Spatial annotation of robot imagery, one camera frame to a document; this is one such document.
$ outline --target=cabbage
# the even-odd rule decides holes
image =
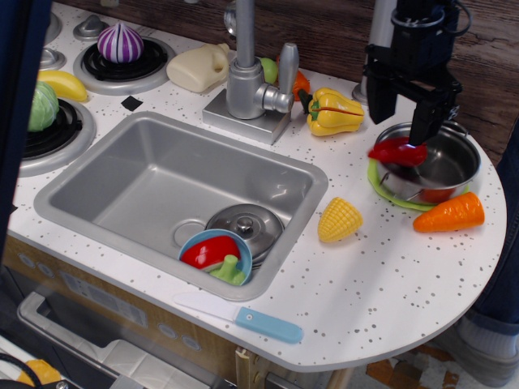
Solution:
[[[47,83],[37,81],[32,98],[28,130],[31,132],[43,131],[56,120],[58,111],[59,103],[56,92]]]

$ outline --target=toy onion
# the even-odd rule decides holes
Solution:
[[[144,51],[144,42],[137,31],[117,23],[99,34],[97,48],[104,59],[113,63],[137,61]]]

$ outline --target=orange carrot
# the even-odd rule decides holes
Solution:
[[[469,229],[485,222],[485,211],[476,194],[468,192],[438,204],[414,220],[420,233]]]

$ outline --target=toy corn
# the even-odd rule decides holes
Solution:
[[[307,123],[316,136],[356,131],[364,120],[360,103],[330,88],[318,89],[313,94],[308,111]]]
[[[353,205],[336,197],[324,209],[317,234],[322,242],[336,242],[357,231],[362,225],[362,215]]]

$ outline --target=pot lid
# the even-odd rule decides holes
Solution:
[[[228,229],[249,246],[252,258],[270,250],[284,226],[276,214],[255,204],[238,204],[219,211],[206,229]]]

